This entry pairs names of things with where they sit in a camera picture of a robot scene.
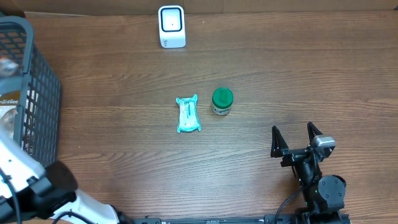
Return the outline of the green lid seasoning jar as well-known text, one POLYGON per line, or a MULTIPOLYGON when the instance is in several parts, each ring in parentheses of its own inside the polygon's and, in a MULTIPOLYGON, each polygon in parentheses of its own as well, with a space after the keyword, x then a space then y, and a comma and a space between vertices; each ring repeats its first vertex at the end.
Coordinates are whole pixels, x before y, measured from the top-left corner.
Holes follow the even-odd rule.
POLYGON ((212 111, 217 115, 227 115, 234 101, 233 92, 229 88, 217 88, 212 96, 212 111))

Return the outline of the teal wet wipes pack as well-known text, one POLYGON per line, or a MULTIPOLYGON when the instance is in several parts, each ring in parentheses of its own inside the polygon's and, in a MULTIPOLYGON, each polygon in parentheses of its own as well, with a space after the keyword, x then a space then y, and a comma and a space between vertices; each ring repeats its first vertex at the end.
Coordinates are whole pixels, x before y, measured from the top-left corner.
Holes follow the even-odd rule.
POLYGON ((176 98, 179 107, 177 132, 201 131, 201 124, 197 114, 198 96, 194 94, 191 98, 176 98))

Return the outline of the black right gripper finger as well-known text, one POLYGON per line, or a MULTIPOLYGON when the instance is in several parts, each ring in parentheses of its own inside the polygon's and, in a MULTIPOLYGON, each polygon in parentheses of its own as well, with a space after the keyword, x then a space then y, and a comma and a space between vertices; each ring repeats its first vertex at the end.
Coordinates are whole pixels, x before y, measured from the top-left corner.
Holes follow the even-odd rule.
POLYGON ((289 147, 281 135, 277 126, 272 127, 272 146, 271 157, 277 158, 284 155, 284 151, 288 151, 289 147))
POLYGON ((320 145, 323 133, 310 121, 307 123, 308 137, 311 145, 320 145))

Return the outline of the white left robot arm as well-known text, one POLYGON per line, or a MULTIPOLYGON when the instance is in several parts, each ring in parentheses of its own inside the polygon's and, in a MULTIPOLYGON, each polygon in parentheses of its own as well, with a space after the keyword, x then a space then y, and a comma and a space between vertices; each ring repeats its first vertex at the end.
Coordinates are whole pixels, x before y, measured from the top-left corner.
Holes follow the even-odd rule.
POLYGON ((131 223, 113 206, 78 188, 70 169, 56 161, 48 167, 26 154, 1 132, 1 223, 40 218, 69 223, 131 223))

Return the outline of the beige brown snack bag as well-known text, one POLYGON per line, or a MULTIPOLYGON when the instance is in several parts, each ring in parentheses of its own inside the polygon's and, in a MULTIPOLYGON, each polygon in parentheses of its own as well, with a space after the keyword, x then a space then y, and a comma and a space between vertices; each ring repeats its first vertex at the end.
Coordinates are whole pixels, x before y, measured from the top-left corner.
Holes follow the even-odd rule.
POLYGON ((1 95, 1 127, 12 139, 14 135, 14 124, 16 120, 17 106, 20 100, 20 92, 15 91, 1 95))

